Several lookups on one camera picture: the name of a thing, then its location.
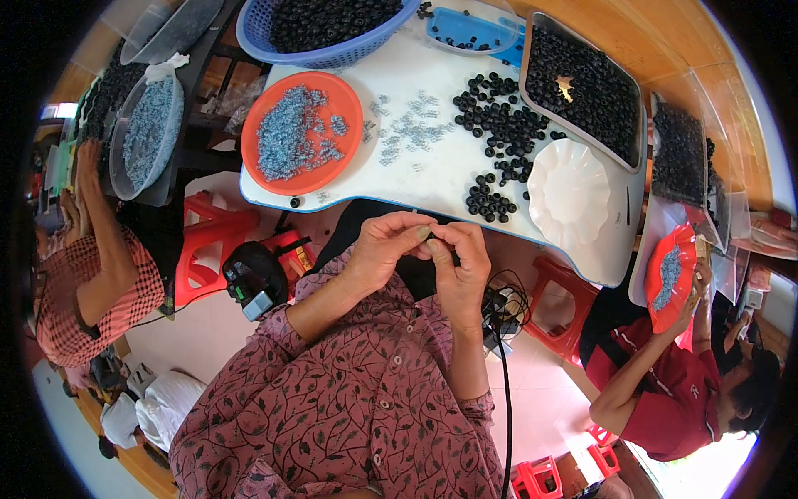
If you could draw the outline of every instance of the red polo shirt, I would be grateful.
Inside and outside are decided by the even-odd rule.
[[[610,334],[631,356],[654,333],[651,319],[644,317]],[[596,347],[585,371],[593,384],[604,390],[618,368]],[[656,461],[681,459],[721,439],[715,408],[721,376],[711,350],[695,355],[671,343],[646,380],[647,387],[621,438],[641,446]]]

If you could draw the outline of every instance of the blue plastic basket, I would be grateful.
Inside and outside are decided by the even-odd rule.
[[[405,8],[382,26],[346,42],[310,52],[278,53],[269,42],[271,13],[282,0],[247,0],[235,25],[235,36],[245,52],[259,61],[311,69],[351,65],[382,47],[418,10],[421,0],[404,0]]]

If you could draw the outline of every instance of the pink floral blouse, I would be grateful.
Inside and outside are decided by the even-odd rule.
[[[352,248],[297,284],[302,300]],[[216,376],[172,442],[185,497],[498,497],[490,393],[456,400],[452,330],[398,275],[309,346],[276,307]]]

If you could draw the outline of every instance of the red plastic stool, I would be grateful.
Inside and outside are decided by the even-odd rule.
[[[221,262],[224,262],[244,242],[247,234],[260,224],[257,211],[229,212],[217,208],[211,205],[211,196],[207,192],[197,192],[185,199],[184,218],[188,212],[194,212],[207,220],[183,229],[183,253],[180,255],[175,277],[175,307],[187,305],[209,291],[223,291],[227,287],[224,275],[196,263],[194,253],[198,249],[221,242]],[[198,283],[199,287],[192,287],[189,279]]]
[[[595,423],[587,429],[587,432],[595,438],[596,443],[600,446],[608,446],[612,442],[618,440],[618,435],[610,433]]]
[[[299,232],[291,229],[260,242],[272,253],[279,254],[277,260],[288,278],[289,300],[294,299],[294,286],[297,281],[316,265],[316,255],[310,249],[310,245],[297,244],[301,239]]]
[[[531,320],[523,328],[549,350],[575,366],[581,366],[582,362],[579,360],[579,337],[582,335],[582,325],[585,323],[587,313],[590,311],[599,290],[581,279],[572,270],[560,267],[545,256],[539,256],[532,265],[538,269],[538,280],[529,295],[529,316],[531,317],[532,312],[537,308],[546,285],[551,281],[571,293],[574,297],[576,311],[571,324],[567,327],[558,326],[551,333],[543,331]]]
[[[593,461],[596,461],[605,478],[609,478],[621,470],[621,465],[618,464],[618,458],[615,457],[612,447],[599,447],[598,444],[593,444],[587,448],[587,451],[591,453]]]
[[[559,479],[557,463],[553,456],[549,456],[536,465],[531,465],[529,461],[518,463],[516,466],[518,477],[512,481],[512,489],[516,496],[520,496],[521,490],[526,490],[531,499],[560,499],[563,496],[563,483]],[[547,491],[546,480],[554,477],[556,489]]]

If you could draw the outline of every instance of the white wavy plate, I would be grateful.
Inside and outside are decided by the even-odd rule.
[[[609,216],[604,165],[590,148],[571,139],[551,142],[538,153],[527,190],[532,222],[562,248],[594,241]]]

